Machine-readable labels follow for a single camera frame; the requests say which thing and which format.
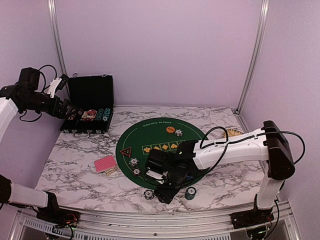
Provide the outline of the blue white chip stack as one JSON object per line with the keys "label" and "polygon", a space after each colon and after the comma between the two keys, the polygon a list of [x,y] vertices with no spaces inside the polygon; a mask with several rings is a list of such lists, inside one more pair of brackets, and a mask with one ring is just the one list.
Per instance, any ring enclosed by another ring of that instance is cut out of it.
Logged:
{"label": "blue white chip stack", "polygon": [[152,191],[152,190],[149,190],[149,189],[147,189],[147,190],[143,193],[143,195],[144,195],[144,198],[145,198],[146,200],[151,200],[151,199],[154,198],[154,193],[153,193],[153,191]]}

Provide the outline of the brown chip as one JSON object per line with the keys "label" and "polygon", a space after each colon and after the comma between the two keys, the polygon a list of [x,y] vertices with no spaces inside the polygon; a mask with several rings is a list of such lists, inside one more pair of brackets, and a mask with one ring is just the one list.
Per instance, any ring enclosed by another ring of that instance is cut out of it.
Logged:
{"label": "brown chip", "polygon": [[141,173],[142,173],[142,170],[141,170],[139,167],[136,167],[136,168],[134,168],[134,169],[132,170],[132,174],[133,174],[134,176],[140,176]]}

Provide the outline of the teal black chip stack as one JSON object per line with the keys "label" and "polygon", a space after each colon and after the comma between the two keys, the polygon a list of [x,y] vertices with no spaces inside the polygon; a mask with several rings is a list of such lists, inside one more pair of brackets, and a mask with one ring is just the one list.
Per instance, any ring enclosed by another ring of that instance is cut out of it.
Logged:
{"label": "teal black chip stack", "polygon": [[197,190],[194,187],[188,187],[184,193],[184,197],[186,200],[190,201],[195,198],[197,194]]}

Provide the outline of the orange big blind button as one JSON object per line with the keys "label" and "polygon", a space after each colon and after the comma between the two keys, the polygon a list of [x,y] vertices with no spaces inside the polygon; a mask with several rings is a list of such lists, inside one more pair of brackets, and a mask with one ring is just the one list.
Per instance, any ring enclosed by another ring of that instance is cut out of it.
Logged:
{"label": "orange big blind button", "polygon": [[169,134],[172,134],[176,131],[176,129],[173,127],[173,126],[168,126],[166,128],[166,132],[169,133]]}

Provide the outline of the black red triangle dealer button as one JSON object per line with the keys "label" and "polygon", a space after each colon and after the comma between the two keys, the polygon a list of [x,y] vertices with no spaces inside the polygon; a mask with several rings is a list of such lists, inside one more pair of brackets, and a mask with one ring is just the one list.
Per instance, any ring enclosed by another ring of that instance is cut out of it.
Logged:
{"label": "black red triangle dealer button", "polygon": [[119,151],[123,156],[126,156],[126,157],[131,157],[132,155],[132,147],[127,147],[127,148],[124,148],[122,150]]}

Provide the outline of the blue small blind button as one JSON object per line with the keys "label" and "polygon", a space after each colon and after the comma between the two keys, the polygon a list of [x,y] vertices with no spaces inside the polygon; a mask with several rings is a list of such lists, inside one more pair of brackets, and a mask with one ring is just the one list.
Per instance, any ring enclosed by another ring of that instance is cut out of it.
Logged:
{"label": "blue small blind button", "polygon": [[188,180],[192,180],[193,178],[194,178],[194,175],[193,175],[193,174],[189,173],[189,174],[187,175],[187,179],[188,179]]}

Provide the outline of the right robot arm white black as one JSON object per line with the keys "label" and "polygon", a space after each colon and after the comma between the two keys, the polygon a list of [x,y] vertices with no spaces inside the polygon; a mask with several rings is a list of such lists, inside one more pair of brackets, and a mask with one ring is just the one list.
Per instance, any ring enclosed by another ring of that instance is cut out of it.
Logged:
{"label": "right robot arm white black", "polygon": [[256,206],[247,214],[252,224],[258,224],[272,208],[283,182],[295,173],[285,134],[268,120],[262,128],[239,136],[183,141],[175,152],[152,149],[145,165],[146,175],[159,183],[158,189],[177,190],[201,179],[219,164],[266,161]]}

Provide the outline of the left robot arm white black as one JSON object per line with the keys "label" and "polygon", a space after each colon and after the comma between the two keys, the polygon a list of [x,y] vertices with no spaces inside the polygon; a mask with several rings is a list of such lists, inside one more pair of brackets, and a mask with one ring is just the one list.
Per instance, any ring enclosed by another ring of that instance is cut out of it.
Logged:
{"label": "left robot arm white black", "polygon": [[63,122],[46,113],[35,122],[24,122],[17,114],[0,143],[0,174],[15,184],[35,188]]}

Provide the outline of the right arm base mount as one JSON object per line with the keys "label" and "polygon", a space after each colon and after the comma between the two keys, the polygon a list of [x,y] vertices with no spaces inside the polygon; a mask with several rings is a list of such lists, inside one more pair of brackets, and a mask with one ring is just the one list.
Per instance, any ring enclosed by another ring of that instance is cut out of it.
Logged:
{"label": "right arm base mount", "polygon": [[230,218],[233,228],[241,229],[273,221],[274,215],[269,210],[251,209],[232,213]]}

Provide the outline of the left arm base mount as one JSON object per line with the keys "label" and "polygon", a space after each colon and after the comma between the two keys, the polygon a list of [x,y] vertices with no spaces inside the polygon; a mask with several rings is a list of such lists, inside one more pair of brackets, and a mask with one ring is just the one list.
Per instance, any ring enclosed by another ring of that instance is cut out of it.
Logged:
{"label": "left arm base mount", "polygon": [[57,212],[39,208],[36,217],[40,220],[56,224],[57,228],[76,227],[79,222],[80,213],[78,211],[61,208],[59,208]]}

